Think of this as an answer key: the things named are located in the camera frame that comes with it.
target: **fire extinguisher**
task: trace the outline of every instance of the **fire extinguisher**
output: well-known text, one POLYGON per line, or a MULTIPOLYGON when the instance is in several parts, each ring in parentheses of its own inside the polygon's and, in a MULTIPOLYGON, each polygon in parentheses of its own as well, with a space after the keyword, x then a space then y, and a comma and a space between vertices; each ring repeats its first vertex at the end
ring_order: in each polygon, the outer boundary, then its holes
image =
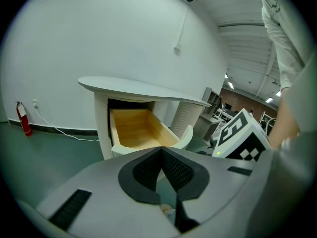
POLYGON ((26 116, 26 112, 25 112, 25 108, 22 104, 22 102, 20 101, 16 101, 16 111, 18 113, 19 119, 20 119, 20 123, 22 125, 23 131, 25 133, 25 135, 31 136, 32 135, 32 129, 29 125, 29 121, 28 118, 26 116))

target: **gray plastic surface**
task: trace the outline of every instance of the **gray plastic surface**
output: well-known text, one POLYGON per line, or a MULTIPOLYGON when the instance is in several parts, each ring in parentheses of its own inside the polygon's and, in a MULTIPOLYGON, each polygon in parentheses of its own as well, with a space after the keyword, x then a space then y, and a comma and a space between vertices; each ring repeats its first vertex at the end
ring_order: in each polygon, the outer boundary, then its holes
POLYGON ((93 164, 58 188, 38 207, 46 219, 77 190, 92 192, 68 232, 77 237, 175 237, 179 231, 159 205, 134 201, 120 187, 118 173, 124 164, 153 148, 93 164))
POLYGON ((222 159, 175 148, 170 150, 204 166, 210 175, 198 199, 183 201, 186 215, 200 225, 181 234, 158 205, 138 203, 118 183, 123 165, 153 148, 93 164, 73 177, 37 211, 46 219, 77 189, 92 192, 68 232, 76 237, 266 237, 292 213, 314 182, 317 133, 266 150, 258 162, 222 159), (252 170, 245 176, 227 169, 252 170))

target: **ceiling beam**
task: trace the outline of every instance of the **ceiling beam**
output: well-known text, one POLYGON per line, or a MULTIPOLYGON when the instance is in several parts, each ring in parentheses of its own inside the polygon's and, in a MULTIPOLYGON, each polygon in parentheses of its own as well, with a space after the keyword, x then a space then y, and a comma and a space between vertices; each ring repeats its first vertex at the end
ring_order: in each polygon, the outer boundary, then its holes
POLYGON ((248 35, 268 38, 268 34, 264 26, 224 26, 219 27, 218 33, 221 36, 248 35))
POLYGON ((260 84, 260 87, 257 91, 257 94, 256 94, 256 97, 259 95, 259 93, 261 92, 262 88, 264 87, 266 81, 267 81, 267 78, 269 76, 269 73, 271 72, 272 70, 272 67, 273 67, 273 63, 274 63, 274 60, 275 60, 275 57, 276 57, 276 49, 275 49, 275 45, 274 43, 272 42, 272 46, 271 46, 271 52, 269 54, 269 60, 268 60, 268 64, 267 64, 267 67, 266 67, 266 72, 265 72, 265 75, 262 79, 262 82, 260 84))

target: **white shirt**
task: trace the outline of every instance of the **white shirt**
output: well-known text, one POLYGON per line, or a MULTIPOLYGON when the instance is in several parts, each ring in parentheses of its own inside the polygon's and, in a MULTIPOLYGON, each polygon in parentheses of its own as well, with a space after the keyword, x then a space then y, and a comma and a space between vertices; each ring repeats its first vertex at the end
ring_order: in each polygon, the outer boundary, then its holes
POLYGON ((276 48, 281 89, 291 87, 314 51, 314 38, 290 0, 262 2, 263 21, 276 48))

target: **white table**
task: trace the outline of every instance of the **white table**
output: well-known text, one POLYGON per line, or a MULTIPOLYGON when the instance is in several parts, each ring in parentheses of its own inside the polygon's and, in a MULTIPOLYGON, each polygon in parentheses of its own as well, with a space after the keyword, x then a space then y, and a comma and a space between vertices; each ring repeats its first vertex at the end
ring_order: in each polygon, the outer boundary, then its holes
POLYGON ((90 76, 79 78, 78 83, 94 92, 98 137, 105 160, 112 158, 111 141, 108 136, 108 99, 127 102, 180 101, 170 127, 179 138, 188 125, 194 127, 203 107, 210 106, 207 102, 190 95, 136 80, 90 76))
POLYGON ((228 115, 226 112, 222 111, 221 109, 218 109, 217 111, 220 113, 220 115, 219 115, 220 118, 221 118, 222 116, 225 116, 225 117, 228 117, 228 118, 230 118, 230 119, 233 119, 233 116, 228 115))

